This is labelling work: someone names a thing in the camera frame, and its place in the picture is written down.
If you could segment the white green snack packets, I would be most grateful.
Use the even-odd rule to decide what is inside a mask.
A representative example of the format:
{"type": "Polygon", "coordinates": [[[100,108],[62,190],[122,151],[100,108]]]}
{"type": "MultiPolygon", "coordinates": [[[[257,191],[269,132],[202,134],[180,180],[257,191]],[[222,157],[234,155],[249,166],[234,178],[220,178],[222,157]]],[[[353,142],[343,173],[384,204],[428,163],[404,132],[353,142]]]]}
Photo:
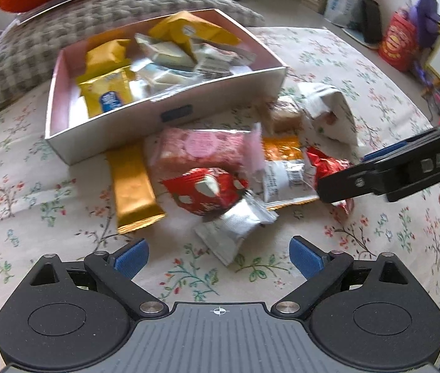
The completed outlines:
{"type": "Polygon", "coordinates": [[[135,40],[145,59],[131,70],[154,94],[251,72],[257,59],[252,51],[199,37],[191,38],[189,54],[174,42],[148,35],[136,33],[135,40]]]}

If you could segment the red gift bag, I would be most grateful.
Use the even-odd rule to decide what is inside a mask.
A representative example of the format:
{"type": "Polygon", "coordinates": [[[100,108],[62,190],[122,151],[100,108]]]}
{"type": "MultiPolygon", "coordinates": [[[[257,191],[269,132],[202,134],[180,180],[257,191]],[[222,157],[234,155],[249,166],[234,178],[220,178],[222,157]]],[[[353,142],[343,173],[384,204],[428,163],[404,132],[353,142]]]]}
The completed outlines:
{"type": "Polygon", "coordinates": [[[403,11],[396,11],[389,22],[378,54],[398,71],[408,71],[417,50],[416,26],[403,11]]]}

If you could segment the orange white snack packet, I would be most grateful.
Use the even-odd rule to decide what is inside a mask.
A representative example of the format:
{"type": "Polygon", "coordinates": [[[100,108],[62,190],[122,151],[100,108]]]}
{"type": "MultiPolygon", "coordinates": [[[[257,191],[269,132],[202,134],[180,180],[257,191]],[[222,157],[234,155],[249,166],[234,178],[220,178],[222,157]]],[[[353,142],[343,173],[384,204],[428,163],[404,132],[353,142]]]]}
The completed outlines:
{"type": "Polygon", "coordinates": [[[265,169],[263,197],[268,209],[303,205],[318,199],[314,167],[305,158],[298,136],[263,139],[265,169]]]}

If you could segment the floral tablecloth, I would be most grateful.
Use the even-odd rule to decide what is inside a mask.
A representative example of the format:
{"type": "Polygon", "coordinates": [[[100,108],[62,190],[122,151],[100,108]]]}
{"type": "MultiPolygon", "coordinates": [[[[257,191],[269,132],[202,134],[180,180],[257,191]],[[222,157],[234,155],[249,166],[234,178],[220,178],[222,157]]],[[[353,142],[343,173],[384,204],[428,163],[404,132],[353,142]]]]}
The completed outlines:
{"type": "MultiPolygon", "coordinates": [[[[358,148],[340,148],[309,128],[300,136],[303,144],[356,161],[429,126],[392,80],[330,31],[257,28],[254,34],[286,63],[284,94],[300,99],[299,83],[327,83],[351,107],[358,148]]],[[[0,113],[0,309],[42,255],[73,261],[98,249],[112,252],[127,241],[117,232],[106,159],[69,167],[44,140],[48,92],[44,84],[0,113]]],[[[358,259],[397,254],[440,308],[439,192],[434,186],[395,203],[362,196],[349,214],[318,201],[283,208],[276,223],[248,237],[225,266],[195,235],[198,218],[156,185],[166,216],[138,232],[149,243],[150,260],[137,284],[170,304],[272,304],[303,282],[288,256],[290,239],[299,235],[358,259]]]]}

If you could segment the gold bar snack packet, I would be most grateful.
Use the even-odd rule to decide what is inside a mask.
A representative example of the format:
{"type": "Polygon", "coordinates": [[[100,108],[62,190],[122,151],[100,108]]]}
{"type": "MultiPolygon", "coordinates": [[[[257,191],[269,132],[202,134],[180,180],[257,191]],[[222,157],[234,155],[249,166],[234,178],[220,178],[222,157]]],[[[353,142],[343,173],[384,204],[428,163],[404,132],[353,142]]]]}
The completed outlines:
{"type": "Polygon", "coordinates": [[[146,166],[144,140],[106,152],[120,235],[142,229],[166,216],[157,203],[146,166]]]}

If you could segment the beige small snack packet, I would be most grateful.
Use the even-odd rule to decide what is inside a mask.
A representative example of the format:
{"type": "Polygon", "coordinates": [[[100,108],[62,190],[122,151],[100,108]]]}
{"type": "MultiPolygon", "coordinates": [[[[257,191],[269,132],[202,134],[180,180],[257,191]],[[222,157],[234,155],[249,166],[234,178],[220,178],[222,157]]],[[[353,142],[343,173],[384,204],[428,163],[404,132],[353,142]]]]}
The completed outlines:
{"type": "Polygon", "coordinates": [[[290,96],[259,99],[255,108],[265,130],[270,134],[297,131],[303,128],[303,111],[290,96]]]}

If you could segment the red snack packet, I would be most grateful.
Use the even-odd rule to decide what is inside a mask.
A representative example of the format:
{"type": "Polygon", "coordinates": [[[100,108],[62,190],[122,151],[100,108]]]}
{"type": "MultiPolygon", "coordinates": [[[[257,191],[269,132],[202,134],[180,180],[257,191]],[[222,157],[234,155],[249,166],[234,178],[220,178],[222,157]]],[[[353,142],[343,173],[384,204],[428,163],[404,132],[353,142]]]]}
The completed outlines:
{"type": "MultiPolygon", "coordinates": [[[[315,168],[314,186],[317,186],[321,178],[343,171],[351,166],[348,160],[333,158],[315,146],[309,146],[306,149],[306,154],[310,164],[315,168]]],[[[340,209],[346,216],[349,216],[355,205],[353,199],[346,199],[332,203],[332,206],[340,209]]]]}

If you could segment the pink white shallow box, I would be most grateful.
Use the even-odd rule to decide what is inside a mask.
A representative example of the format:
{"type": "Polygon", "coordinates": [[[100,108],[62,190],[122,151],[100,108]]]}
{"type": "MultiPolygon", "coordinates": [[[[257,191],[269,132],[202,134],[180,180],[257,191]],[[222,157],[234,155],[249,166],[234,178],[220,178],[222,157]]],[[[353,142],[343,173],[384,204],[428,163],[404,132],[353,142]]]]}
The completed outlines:
{"type": "Polygon", "coordinates": [[[287,67],[273,51],[218,9],[196,10],[194,14],[239,37],[241,48],[256,55],[251,70],[159,93],[89,117],[76,85],[76,77],[85,71],[87,51],[111,39],[132,39],[136,33],[146,33],[160,19],[121,26],[66,46],[54,65],[44,132],[45,140],[65,164],[79,163],[167,126],[178,126],[280,93],[287,67]]]}

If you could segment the black bag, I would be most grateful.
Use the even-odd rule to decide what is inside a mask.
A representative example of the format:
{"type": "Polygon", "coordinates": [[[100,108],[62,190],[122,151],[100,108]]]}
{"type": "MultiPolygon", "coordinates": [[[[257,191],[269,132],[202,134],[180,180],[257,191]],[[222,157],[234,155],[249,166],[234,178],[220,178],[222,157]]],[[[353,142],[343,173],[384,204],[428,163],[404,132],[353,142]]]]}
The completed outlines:
{"type": "Polygon", "coordinates": [[[375,0],[362,0],[361,28],[366,43],[378,44],[382,41],[382,17],[375,0]]]}

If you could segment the white blue shopping bag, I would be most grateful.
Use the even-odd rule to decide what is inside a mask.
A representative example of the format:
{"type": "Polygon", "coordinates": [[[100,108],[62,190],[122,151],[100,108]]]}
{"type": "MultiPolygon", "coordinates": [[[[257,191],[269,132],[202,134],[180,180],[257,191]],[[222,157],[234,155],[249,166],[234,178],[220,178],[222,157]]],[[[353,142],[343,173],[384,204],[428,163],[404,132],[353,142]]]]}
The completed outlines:
{"type": "Polygon", "coordinates": [[[358,29],[362,23],[362,0],[327,0],[324,18],[340,28],[358,29]]]}

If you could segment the silver white snack packet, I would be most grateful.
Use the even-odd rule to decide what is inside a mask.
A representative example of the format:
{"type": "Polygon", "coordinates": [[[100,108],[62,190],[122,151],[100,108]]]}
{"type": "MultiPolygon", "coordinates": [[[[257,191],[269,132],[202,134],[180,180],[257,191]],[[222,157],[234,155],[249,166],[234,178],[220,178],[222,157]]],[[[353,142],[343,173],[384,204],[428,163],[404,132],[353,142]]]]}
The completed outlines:
{"type": "Polygon", "coordinates": [[[246,191],[229,210],[207,217],[194,231],[204,245],[228,266],[236,259],[249,235],[260,226],[275,223],[277,218],[274,210],[269,210],[260,198],[246,191]]]}

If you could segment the red white candy packet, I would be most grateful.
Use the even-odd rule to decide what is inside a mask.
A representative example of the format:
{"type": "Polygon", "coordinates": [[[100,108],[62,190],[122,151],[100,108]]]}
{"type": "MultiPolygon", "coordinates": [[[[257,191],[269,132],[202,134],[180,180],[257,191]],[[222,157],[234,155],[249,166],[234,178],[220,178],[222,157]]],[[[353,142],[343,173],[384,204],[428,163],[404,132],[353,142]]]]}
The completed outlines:
{"type": "Polygon", "coordinates": [[[161,184],[178,207],[196,216],[228,210],[248,189],[246,179],[221,168],[193,168],[161,184]]]}

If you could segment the yellow blue-label snack packet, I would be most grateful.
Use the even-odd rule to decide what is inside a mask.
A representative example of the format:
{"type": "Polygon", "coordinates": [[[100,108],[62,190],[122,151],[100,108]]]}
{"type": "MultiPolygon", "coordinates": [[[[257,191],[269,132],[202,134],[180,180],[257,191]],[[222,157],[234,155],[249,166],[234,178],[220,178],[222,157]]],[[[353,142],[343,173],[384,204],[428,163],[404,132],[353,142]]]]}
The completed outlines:
{"type": "Polygon", "coordinates": [[[89,118],[119,109],[134,101],[130,81],[134,73],[129,67],[117,68],[79,83],[89,118]]]}

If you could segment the grey checkered quilt cushion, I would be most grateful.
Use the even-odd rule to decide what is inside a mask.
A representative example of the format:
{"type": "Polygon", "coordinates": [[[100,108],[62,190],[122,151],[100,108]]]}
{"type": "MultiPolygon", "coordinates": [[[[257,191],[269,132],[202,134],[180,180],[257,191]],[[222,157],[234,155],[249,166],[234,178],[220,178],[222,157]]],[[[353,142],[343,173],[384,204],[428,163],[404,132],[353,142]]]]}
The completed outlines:
{"type": "Polygon", "coordinates": [[[182,10],[215,8],[240,25],[264,17],[233,0],[76,0],[0,34],[0,110],[49,80],[59,51],[119,26],[182,10]]]}

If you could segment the purple plush toy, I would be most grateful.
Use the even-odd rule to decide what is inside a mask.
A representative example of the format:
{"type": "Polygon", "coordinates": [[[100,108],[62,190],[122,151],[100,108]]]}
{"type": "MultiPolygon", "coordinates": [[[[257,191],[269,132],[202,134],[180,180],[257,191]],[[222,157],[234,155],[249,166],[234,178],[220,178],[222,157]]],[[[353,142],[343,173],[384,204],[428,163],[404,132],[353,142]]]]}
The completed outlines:
{"type": "Polygon", "coordinates": [[[418,0],[410,8],[409,21],[416,29],[420,49],[431,48],[440,36],[440,14],[437,0],[418,0]]]}

